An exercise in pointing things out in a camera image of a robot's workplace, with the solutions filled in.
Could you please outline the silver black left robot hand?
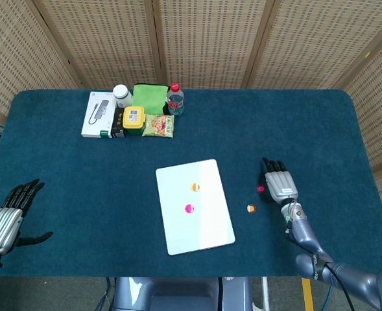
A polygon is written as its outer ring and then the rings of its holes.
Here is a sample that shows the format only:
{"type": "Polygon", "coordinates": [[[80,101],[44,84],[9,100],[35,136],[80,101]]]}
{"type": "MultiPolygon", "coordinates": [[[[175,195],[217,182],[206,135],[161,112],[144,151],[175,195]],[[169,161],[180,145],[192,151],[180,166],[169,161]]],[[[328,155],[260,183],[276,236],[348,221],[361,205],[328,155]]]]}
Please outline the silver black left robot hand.
{"type": "Polygon", "coordinates": [[[0,207],[0,256],[10,253],[14,247],[31,246],[52,237],[49,231],[38,237],[20,237],[20,227],[37,193],[45,183],[34,179],[14,187],[0,207]]]}

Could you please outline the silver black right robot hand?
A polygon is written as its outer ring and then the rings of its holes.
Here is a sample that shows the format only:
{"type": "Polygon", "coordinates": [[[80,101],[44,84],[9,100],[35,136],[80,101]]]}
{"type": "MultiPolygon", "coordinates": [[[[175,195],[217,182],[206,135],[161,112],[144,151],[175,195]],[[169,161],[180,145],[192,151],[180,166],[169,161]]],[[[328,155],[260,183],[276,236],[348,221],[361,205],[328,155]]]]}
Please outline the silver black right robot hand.
{"type": "Polygon", "coordinates": [[[264,202],[276,202],[282,206],[298,199],[298,190],[282,161],[263,159],[264,168],[259,175],[257,191],[264,202]]]}

